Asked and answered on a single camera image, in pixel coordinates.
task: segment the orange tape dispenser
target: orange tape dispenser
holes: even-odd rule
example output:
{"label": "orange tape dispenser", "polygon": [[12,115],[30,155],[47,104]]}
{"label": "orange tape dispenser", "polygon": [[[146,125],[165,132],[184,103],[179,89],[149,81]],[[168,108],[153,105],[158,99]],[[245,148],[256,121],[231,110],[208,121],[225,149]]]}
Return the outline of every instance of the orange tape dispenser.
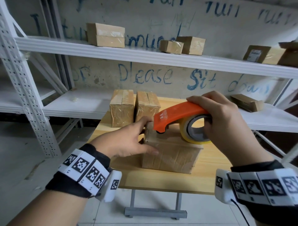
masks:
{"label": "orange tape dispenser", "polygon": [[192,127],[193,123],[201,118],[212,120],[211,115],[205,109],[186,101],[155,114],[153,129],[158,133],[164,133],[168,125],[179,123],[180,133],[187,142],[204,144],[210,142],[204,133],[204,127]]}

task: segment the cable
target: cable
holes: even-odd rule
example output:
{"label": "cable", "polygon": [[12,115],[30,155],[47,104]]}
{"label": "cable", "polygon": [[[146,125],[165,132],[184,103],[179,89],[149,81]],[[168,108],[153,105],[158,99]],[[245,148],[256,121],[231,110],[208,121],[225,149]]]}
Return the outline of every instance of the cable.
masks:
{"label": "cable", "polygon": [[231,199],[231,201],[238,207],[238,209],[240,210],[240,212],[241,212],[241,214],[242,214],[244,220],[246,221],[247,225],[249,226],[249,223],[247,222],[247,220],[246,220],[246,218],[245,218],[245,216],[244,216],[242,210],[241,210],[240,207],[238,206],[238,204],[237,204],[233,199]]}

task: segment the floor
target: floor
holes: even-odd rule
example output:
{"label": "floor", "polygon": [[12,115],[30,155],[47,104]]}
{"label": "floor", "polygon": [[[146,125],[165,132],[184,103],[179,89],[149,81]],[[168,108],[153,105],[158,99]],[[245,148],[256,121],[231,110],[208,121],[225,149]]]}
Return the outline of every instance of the floor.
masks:
{"label": "floor", "polygon": [[[44,189],[66,156],[73,149],[81,147],[94,129],[73,129],[60,144],[64,156],[45,159],[29,124],[0,122],[0,226],[6,225]],[[123,213],[124,208],[130,205],[130,197],[131,190],[118,189],[111,203],[89,199],[79,226],[247,225],[236,206],[223,204],[214,196],[197,194],[182,195],[181,209],[187,211],[187,219],[128,218]],[[136,191],[135,207],[174,209],[175,203],[176,193]],[[255,225],[246,207],[241,206],[241,209],[249,224]]]}

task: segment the wall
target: wall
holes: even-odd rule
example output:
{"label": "wall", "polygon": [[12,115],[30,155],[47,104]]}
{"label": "wall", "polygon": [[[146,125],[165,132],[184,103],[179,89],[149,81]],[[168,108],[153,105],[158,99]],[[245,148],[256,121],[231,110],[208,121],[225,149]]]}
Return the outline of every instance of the wall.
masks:
{"label": "wall", "polygon": [[[9,1],[29,35],[46,36],[38,0]],[[250,44],[276,45],[298,37],[298,11],[256,2],[195,0],[58,0],[66,38],[85,40],[86,22],[126,29],[126,45],[158,48],[177,35],[206,38],[204,55],[242,59]],[[70,57],[77,87],[154,91],[185,98],[218,90],[266,100],[283,79],[93,58]]]}

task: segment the wooden table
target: wooden table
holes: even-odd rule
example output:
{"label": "wooden table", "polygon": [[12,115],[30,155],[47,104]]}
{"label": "wooden table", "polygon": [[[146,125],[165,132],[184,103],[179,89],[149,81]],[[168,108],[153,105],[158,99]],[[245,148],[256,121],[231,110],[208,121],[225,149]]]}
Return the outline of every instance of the wooden table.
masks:
{"label": "wooden table", "polygon": [[[161,110],[186,101],[165,97],[158,99]],[[204,125],[204,121],[196,123],[198,127]],[[107,112],[88,142],[103,133],[117,129],[111,127],[111,114]],[[204,144],[191,174],[142,169],[141,155],[114,158],[110,166],[122,172],[119,188],[213,195],[216,169],[230,170],[232,165],[214,144],[209,143]]]}

